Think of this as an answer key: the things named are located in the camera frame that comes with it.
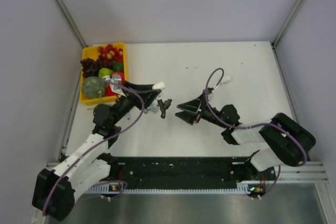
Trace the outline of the white pipe elbow fitting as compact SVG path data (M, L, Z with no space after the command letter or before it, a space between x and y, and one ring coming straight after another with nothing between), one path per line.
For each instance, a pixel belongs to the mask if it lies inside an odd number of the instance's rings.
M152 86L152 90L164 90L164 89L165 89L165 84L162 81L157 82Z

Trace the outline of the dark bronze water faucet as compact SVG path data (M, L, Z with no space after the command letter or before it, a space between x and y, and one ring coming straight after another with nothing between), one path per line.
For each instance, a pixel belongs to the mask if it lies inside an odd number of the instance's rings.
M165 101L163 101L162 99L159 99L157 101L157 103L158 103L158 106L160 108L161 118L165 119L165 117L166 117L166 111L171 106L172 99L167 99Z

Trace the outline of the far white pipe elbow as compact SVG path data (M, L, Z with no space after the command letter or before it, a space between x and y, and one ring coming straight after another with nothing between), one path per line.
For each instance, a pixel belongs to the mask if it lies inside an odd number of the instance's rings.
M221 84L227 84L232 81L232 77L230 75L226 75L223 77Z

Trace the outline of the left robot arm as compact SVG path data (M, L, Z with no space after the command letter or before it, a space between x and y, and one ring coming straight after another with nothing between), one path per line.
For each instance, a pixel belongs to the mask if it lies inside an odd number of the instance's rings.
M107 151L119 135L126 132L117 123L133 108L138 108L143 114L152 103L157 103L161 117L165 117L163 82L134 84L108 76L102 81L121 98L114 105L98 104L93 110L94 128L82 145L51 170L45 168L38 174L32 205L41 210L43 216L64 220L88 189L102 179L117 178L119 168L113 164L113 157Z

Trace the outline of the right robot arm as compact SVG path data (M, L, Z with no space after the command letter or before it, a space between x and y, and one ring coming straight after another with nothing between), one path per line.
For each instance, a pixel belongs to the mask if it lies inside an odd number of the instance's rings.
M177 105L175 115L193 125L200 120L222 127L224 141L229 145L266 143L268 147L255 151L245 166L245 174L252 180L258 179L270 167L285 164L296 167L308 160L308 152L315 146L316 138L305 128L284 113L257 125L240 123L240 116L232 104L217 110L208 103L205 94Z

